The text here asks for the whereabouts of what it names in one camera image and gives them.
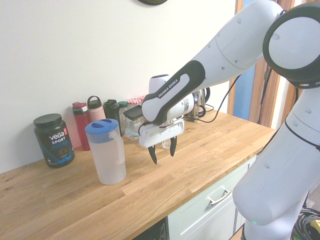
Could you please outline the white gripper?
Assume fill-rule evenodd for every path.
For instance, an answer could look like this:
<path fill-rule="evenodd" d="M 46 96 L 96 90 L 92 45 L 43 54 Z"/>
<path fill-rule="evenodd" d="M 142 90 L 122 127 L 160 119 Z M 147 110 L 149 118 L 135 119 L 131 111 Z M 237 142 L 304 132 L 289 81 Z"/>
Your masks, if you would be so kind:
<path fill-rule="evenodd" d="M 177 136 L 185 130 L 185 121 L 179 118 L 169 126 L 161 128 L 154 124 L 141 126 L 139 130 L 139 144 L 148 148 L 149 155 L 154 164 L 157 164 L 156 144 L 170 139 L 170 155 L 173 157 L 177 147 Z"/>

